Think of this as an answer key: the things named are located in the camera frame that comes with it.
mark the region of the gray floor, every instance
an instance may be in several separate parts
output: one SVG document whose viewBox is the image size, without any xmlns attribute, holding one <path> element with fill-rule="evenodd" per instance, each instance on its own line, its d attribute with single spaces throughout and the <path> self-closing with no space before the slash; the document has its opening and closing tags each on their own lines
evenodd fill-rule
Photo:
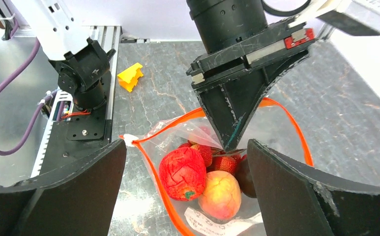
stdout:
<svg viewBox="0 0 380 236">
<path fill-rule="evenodd" d="M 32 38 L 0 41 L 0 81 L 28 56 L 33 42 Z M 200 42 L 121 44 L 118 72 L 139 62 L 145 76 L 132 93 L 117 85 L 114 138 L 145 134 L 159 120 L 198 107 L 185 71 L 203 52 Z M 300 124 L 316 168 L 380 186 L 380 100 L 330 44 L 316 43 L 312 53 L 277 83 L 270 97 L 286 106 Z M 55 88 L 56 73 L 46 61 L 40 52 L 0 96 L 0 148 L 14 147 L 38 100 Z M 30 175 L 45 120 L 40 122 L 21 151 L 0 157 L 0 185 Z M 179 235 L 134 148 L 128 149 L 109 235 Z"/>
<path fill-rule="evenodd" d="M 119 52 L 119 72 L 139 62 L 145 76 L 132 93 L 117 87 L 114 138 L 146 134 L 159 120 L 199 106 L 185 71 L 204 52 L 201 43 L 121 44 Z M 296 118 L 316 168 L 380 186 L 380 99 L 331 44 L 316 43 L 312 57 L 269 94 Z M 122 234 L 179 235 L 135 148 L 128 149 L 109 233 Z"/>
<path fill-rule="evenodd" d="M 0 39 L 0 83 L 28 58 L 34 42 L 34 38 Z M 10 150 L 19 143 L 37 103 L 46 91 L 57 88 L 57 76 L 40 50 L 30 66 L 0 94 L 0 150 Z M 0 156 L 0 185 L 10 186 L 30 177 L 46 121 L 39 117 L 18 152 Z"/>
</svg>

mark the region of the green leaf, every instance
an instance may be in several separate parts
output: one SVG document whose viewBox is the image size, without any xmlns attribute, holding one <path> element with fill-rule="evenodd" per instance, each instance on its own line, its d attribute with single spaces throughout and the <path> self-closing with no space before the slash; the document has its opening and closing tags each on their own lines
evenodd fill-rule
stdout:
<svg viewBox="0 0 380 236">
<path fill-rule="evenodd" d="M 188 192 L 185 193 L 185 198 L 187 200 L 190 200 L 191 196 L 193 196 L 194 194 L 196 194 L 196 193 L 193 192 L 193 191 L 188 191 Z"/>
</svg>

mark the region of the black cable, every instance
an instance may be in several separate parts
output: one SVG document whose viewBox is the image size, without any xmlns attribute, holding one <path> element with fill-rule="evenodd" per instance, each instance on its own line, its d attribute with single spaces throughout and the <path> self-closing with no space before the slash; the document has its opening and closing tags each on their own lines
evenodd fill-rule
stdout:
<svg viewBox="0 0 380 236">
<path fill-rule="evenodd" d="M 10 23 L 8 21 L 1 21 L 4 24 L 4 35 L 3 40 L 9 40 L 10 39 L 10 32 L 12 32 L 12 26 L 10 26 Z"/>
<path fill-rule="evenodd" d="M 290 17 L 290 16 L 295 16 L 299 14 L 300 12 L 302 12 L 304 9 L 306 9 L 310 5 L 311 0 L 307 0 L 302 6 L 292 11 L 280 11 L 280 10 L 270 7 L 268 4 L 266 4 L 264 0 L 261 0 L 261 2 L 262 2 L 263 10 L 266 13 L 273 16 Z"/>
<path fill-rule="evenodd" d="M 107 54 L 107 58 L 109 59 L 109 61 L 112 59 L 112 57 L 115 55 L 116 53 L 116 50 L 115 49 L 110 49 L 106 54 Z"/>
</svg>

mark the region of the yellow toy block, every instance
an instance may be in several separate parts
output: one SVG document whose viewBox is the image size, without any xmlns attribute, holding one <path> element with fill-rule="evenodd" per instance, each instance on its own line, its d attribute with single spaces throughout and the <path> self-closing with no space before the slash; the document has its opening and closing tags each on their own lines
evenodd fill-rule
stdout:
<svg viewBox="0 0 380 236">
<path fill-rule="evenodd" d="M 143 76 L 141 68 L 143 66 L 139 63 L 127 68 L 117 75 L 120 86 L 124 87 L 128 92 L 131 92 L 133 87 L 138 83 L 138 78 Z"/>
</svg>

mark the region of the white wall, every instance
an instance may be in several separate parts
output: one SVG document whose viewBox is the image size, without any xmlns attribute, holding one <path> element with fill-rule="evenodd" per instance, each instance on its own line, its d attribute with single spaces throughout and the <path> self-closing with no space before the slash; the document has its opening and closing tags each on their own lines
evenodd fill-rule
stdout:
<svg viewBox="0 0 380 236">
<path fill-rule="evenodd" d="M 11 0 L 5 0 L 12 12 L 17 12 Z M 186 0 L 65 0 L 65 4 L 82 25 L 121 25 L 128 34 L 138 38 L 167 40 L 199 40 L 194 22 L 191 21 Z M 291 10 L 305 0 L 267 0 L 280 10 Z M 26 21 L 17 14 L 20 24 Z M 278 21 L 268 16 L 268 22 Z M 316 33 L 323 23 L 309 22 Z"/>
<path fill-rule="evenodd" d="M 336 30 L 330 40 L 380 97 L 380 36 L 351 37 Z"/>
</svg>

